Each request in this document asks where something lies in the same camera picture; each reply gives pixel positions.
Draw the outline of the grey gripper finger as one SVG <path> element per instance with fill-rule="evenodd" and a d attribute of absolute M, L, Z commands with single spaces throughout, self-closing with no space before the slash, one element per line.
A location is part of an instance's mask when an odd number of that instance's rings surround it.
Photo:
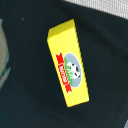
<path fill-rule="evenodd" d="M 3 20 L 0 19 L 0 89 L 8 78 L 11 70 L 11 68 L 7 67 L 9 61 L 9 50 L 2 22 Z"/>

